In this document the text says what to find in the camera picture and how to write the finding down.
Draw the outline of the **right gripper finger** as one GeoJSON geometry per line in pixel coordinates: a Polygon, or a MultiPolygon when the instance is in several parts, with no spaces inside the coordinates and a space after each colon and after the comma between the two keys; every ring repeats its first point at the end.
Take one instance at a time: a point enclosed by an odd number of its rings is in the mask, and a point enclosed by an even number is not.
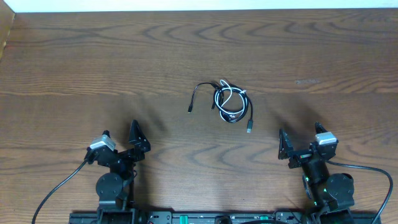
{"type": "Polygon", "coordinates": [[[288,159],[292,156],[294,147],[290,142],[287,133],[283,129],[279,129],[279,153],[278,159],[288,159]]]}
{"type": "Polygon", "coordinates": [[[317,134],[320,134],[320,133],[326,133],[327,130],[323,127],[323,125],[320,122],[317,121],[315,123],[315,132],[317,134]]]}

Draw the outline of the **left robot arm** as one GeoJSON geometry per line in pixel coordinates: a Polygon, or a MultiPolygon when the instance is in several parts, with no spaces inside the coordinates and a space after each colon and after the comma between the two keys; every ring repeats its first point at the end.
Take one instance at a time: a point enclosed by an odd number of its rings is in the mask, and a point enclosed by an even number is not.
{"type": "Polygon", "coordinates": [[[147,223],[147,212],[134,205],[134,179],[137,162],[145,159],[150,151],[150,142],[142,132],[137,120],[132,120],[128,142],[132,148],[119,152],[108,130],[95,138],[85,156],[88,164],[97,162],[109,168],[96,183],[99,197],[97,223],[147,223]]]}

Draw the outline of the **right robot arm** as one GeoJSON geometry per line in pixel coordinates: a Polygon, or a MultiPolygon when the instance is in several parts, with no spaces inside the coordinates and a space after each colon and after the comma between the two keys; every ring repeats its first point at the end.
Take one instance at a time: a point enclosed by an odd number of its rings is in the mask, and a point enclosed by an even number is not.
{"type": "Polygon", "coordinates": [[[278,159],[287,159],[291,169],[302,168],[305,191],[315,204],[302,215],[301,222],[353,223],[349,208],[354,205],[354,180],[349,174],[330,174],[326,166],[335,156],[338,139],[319,122],[315,132],[307,149],[295,150],[287,133],[279,130],[278,159]]]}

